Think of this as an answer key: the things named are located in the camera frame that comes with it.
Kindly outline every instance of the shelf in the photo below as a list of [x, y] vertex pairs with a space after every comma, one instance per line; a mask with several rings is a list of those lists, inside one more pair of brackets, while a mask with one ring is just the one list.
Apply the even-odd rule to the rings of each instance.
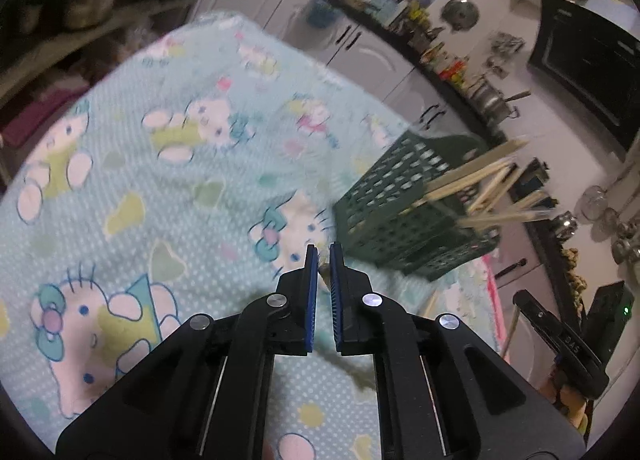
[[0, 108], [47, 68], [55, 65], [105, 34], [157, 15], [191, 4], [192, 0], [145, 0], [113, 11], [105, 23], [89, 30], [60, 33], [42, 41], [0, 74]]

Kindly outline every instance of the metal pot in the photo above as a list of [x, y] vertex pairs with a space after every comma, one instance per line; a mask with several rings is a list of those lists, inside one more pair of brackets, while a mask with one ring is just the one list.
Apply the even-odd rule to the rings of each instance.
[[114, 0], [65, 0], [63, 25], [72, 31], [94, 27], [111, 14]]
[[529, 97], [529, 90], [520, 92], [508, 98], [500, 90], [495, 88], [488, 81], [484, 81], [471, 95], [471, 101], [478, 107], [478, 110], [487, 121], [487, 124], [496, 126], [507, 117], [519, 117], [520, 112], [517, 108], [511, 109], [508, 102]]

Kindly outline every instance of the metal bowl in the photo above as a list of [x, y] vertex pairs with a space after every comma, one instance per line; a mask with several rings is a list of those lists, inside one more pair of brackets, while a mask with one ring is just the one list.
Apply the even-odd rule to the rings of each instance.
[[111, 14], [114, 0], [65, 0], [62, 23], [71, 31], [95, 27]]

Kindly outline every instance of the cooking pot on shelf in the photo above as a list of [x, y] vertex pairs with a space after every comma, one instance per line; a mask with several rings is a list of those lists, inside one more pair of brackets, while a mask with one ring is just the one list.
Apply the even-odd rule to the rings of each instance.
[[487, 124], [495, 127], [507, 117], [513, 119], [520, 116], [520, 111], [516, 107], [511, 108], [510, 101], [523, 99], [530, 95], [530, 90], [526, 90], [505, 98], [500, 90], [484, 79], [471, 94], [470, 100], [478, 108], [479, 113], [484, 117]]

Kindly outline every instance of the perforated basket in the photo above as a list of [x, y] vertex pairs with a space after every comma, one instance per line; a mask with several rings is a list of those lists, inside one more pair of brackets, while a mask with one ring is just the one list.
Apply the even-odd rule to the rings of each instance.
[[426, 139], [406, 131], [334, 205], [345, 254], [435, 280], [490, 252], [497, 230], [477, 233], [456, 225], [474, 191], [415, 205], [430, 180], [484, 151], [484, 143], [468, 135]]

